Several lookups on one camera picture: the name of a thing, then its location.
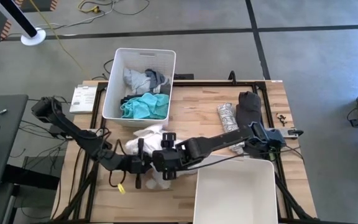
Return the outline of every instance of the white plastic bin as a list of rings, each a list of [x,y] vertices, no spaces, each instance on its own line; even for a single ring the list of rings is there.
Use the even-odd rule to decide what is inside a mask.
[[[168,124],[168,114],[165,119],[125,119],[121,118],[120,100],[131,95],[131,87],[124,83],[124,68],[138,72],[151,68],[169,78],[171,83],[170,99],[172,94],[173,74],[175,72],[176,53],[172,50],[155,49],[117,49],[112,64],[109,85],[107,87],[106,100],[103,106],[103,117],[110,119],[122,126],[148,127],[153,124]]]
[[[226,156],[209,156],[201,165]],[[198,171],[194,224],[277,224],[274,167],[269,161],[228,160]]]

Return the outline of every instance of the wooden table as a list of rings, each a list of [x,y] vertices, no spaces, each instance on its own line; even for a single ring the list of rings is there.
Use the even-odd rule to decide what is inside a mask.
[[[84,84],[97,83],[85,81]],[[265,81],[270,109],[273,114],[275,127],[282,127],[276,118],[276,113],[287,117],[286,127],[293,127],[290,107],[284,84],[281,81]],[[168,130],[177,133],[178,138],[187,139],[196,136],[212,137],[223,133],[223,127],[216,111],[217,105],[222,103],[238,104],[238,95],[242,91],[252,91],[248,86],[175,86],[173,87],[172,102],[170,108],[170,121]],[[99,106],[103,109],[104,93]],[[267,115],[262,107],[262,118],[267,123]],[[76,115],[74,123],[80,128],[90,126],[91,115]],[[108,141],[112,144],[120,139],[123,144],[134,139],[133,132],[136,128],[125,128],[111,121],[106,122],[106,127],[112,132]],[[290,147],[298,147],[297,140],[288,140]],[[70,142],[67,147],[65,162],[62,169],[62,195],[57,215],[68,205],[71,182],[73,180],[74,165],[79,147],[75,142]],[[217,151],[216,154],[233,155],[228,149]],[[84,153],[81,153],[80,162],[76,167],[75,186],[73,194],[77,191],[78,181]],[[289,191],[295,197],[303,209],[315,217],[313,199],[309,188],[305,167],[302,160],[293,152],[282,154],[283,168]],[[127,175],[124,187],[126,194],[122,195],[118,189],[108,184],[109,172],[100,167],[94,196],[94,204],[91,214],[92,222],[192,222],[195,202],[196,175],[182,176],[172,182],[168,190],[149,190],[145,186],[141,190],[135,189],[134,175]],[[118,183],[122,179],[122,172],[114,171],[112,183]],[[85,214],[85,193],[81,206],[80,218]],[[280,211],[285,217],[284,206],[279,195]]]

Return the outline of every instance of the gray floor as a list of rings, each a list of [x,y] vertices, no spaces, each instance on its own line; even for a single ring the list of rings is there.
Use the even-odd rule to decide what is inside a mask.
[[[76,4],[59,0],[57,10],[45,15],[59,24],[87,18],[75,9]],[[116,9],[133,12],[143,5],[141,0],[125,0]],[[252,5],[258,27],[358,25],[356,0],[252,0]],[[44,23],[36,13],[26,15],[34,24]],[[245,1],[150,0],[149,8],[136,16],[111,13],[58,33],[217,28],[250,28]],[[284,80],[296,126],[305,130],[300,142],[318,216],[358,223],[358,128],[346,121],[358,96],[358,30],[269,32],[260,37],[270,76]],[[196,79],[226,79],[230,70],[240,79],[263,79],[251,33],[73,39],[63,44],[92,77],[103,72],[103,63],[114,57],[117,48],[138,47],[175,50],[176,72],[194,73]],[[0,94],[71,98],[74,86],[85,78],[56,40],[36,47],[0,43]],[[33,104],[27,105],[24,119],[37,122],[30,114]],[[35,156],[54,144],[55,140],[40,143],[19,133],[12,155],[27,150],[9,162],[21,165],[24,156]],[[29,212],[43,216],[46,211]],[[17,216],[16,223],[29,222],[20,212]]]

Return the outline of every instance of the black desk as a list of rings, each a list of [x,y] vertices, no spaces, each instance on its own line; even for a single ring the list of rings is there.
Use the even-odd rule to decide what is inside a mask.
[[[7,164],[27,104],[27,95],[0,96],[0,223],[6,214],[11,196],[20,185],[56,190],[59,178]]]
[[[7,109],[6,113],[0,115],[0,183],[10,182],[55,190],[59,178],[6,164],[23,117],[27,99],[27,95],[0,96],[0,111]]]

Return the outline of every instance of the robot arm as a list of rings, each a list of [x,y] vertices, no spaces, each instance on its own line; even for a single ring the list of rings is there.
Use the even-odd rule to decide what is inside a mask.
[[[105,169],[123,170],[131,174],[144,174],[151,168],[151,162],[165,180],[176,179],[176,172],[187,170],[200,163],[213,151],[245,142],[250,147],[267,152],[271,147],[281,149],[285,145],[279,131],[266,131],[259,123],[212,138],[190,138],[174,145],[175,133],[164,133],[161,142],[163,150],[154,151],[152,157],[139,150],[138,155],[120,155],[111,150],[112,145],[96,133],[81,130],[62,113],[62,105],[53,97],[43,97],[32,107],[32,114],[44,123],[52,123],[71,136],[94,161]]]

